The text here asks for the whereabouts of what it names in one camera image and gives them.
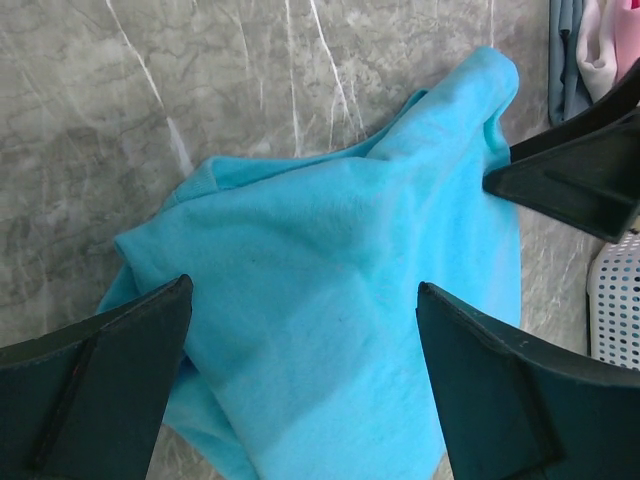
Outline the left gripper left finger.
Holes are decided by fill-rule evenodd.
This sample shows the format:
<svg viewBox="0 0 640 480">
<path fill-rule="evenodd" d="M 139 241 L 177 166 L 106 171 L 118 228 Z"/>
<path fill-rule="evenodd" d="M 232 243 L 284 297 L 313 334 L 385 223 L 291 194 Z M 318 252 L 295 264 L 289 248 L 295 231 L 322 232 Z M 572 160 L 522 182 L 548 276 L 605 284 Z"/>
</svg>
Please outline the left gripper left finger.
<svg viewBox="0 0 640 480">
<path fill-rule="evenodd" d="M 192 314 L 182 275 L 1 350 L 4 479 L 143 479 Z"/>
</svg>

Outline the turquoise polo shirt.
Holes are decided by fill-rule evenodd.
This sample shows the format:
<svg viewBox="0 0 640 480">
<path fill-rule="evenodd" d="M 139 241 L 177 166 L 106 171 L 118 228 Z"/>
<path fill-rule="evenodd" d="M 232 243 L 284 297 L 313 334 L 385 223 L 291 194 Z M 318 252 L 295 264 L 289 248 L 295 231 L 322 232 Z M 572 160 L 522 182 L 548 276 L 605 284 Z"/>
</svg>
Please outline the turquoise polo shirt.
<svg viewBox="0 0 640 480">
<path fill-rule="evenodd" d="M 192 317 L 164 420 L 227 479 L 427 479 L 444 442 L 416 322 L 431 282 L 521 317 L 505 166 L 514 63 L 474 51 L 364 142 L 304 159 L 206 160 L 115 240 L 100 303 L 180 276 Z"/>
</svg>

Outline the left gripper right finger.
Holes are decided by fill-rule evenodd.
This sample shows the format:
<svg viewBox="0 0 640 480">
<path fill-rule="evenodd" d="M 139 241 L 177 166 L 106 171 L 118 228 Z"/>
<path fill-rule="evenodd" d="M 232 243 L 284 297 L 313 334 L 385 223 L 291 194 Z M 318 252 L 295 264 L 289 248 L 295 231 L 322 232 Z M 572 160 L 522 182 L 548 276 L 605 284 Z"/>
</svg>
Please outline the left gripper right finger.
<svg viewBox="0 0 640 480">
<path fill-rule="evenodd" d="M 639 374 L 421 283 L 417 325 L 456 479 L 636 479 Z"/>
</svg>

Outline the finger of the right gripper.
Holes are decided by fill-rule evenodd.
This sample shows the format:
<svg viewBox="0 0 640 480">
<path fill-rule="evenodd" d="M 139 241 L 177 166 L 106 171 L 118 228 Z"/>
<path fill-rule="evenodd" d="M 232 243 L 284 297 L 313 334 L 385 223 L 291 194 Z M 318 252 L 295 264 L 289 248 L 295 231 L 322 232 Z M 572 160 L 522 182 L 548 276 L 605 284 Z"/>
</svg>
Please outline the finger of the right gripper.
<svg viewBox="0 0 640 480">
<path fill-rule="evenodd" d="M 609 243 L 639 216 L 639 110 L 483 178 L 483 189 Z"/>
<path fill-rule="evenodd" d="M 511 163 L 579 139 L 621 120 L 639 104 L 640 60 L 600 100 L 575 117 L 510 148 Z"/>
</svg>

